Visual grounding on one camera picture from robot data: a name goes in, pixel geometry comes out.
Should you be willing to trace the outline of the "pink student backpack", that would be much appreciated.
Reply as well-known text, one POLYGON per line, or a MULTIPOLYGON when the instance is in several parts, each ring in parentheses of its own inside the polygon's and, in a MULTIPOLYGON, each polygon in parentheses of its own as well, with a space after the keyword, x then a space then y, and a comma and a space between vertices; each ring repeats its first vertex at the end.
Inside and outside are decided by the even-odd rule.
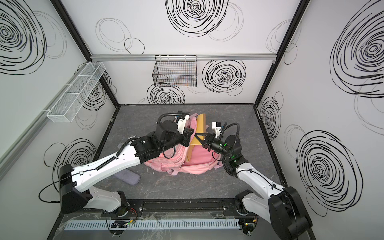
POLYGON ((167 150, 159 157, 145 162, 145 165, 157 172, 167 172, 169 175, 187 173, 201 175, 212 169, 223 166, 220 162, 221 155, 209 152, 201 144, 191 137, 190 146, 176 146, 175 150, 167 150))

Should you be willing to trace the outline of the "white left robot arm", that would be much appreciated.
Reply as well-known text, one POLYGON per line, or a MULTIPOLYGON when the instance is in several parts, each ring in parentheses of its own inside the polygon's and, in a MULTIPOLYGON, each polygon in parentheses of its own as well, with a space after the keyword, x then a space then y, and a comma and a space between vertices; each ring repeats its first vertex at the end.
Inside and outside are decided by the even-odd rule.
POLYGON ((122 170, 155 159, 178 145, 188 147, 194 132, 185 124, 164 121, 146 136, 128 139, 114 154, 83 166, 61 167, 61 212, 70 214, 81 209, 96 209, 113 217, 125 216, 130 210, 125 194, 98 189, 95 184, 122 170))

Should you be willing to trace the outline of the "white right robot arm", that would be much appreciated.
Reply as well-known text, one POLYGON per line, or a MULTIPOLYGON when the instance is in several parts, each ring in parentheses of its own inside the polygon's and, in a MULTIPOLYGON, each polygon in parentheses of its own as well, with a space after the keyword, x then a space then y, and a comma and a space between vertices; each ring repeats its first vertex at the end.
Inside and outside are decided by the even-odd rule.
POLYGON ((261 174, 243 156, 239 137, 225 141, 214 134, 197 133, 196 139, 209 152, 221 155, 226 172, 248 184, 253 190, 243 192, 239 211, 254 213, 269 222, 281 240, 295 240, 313 227, 313 222, 298 191, 283 187, 261 174))

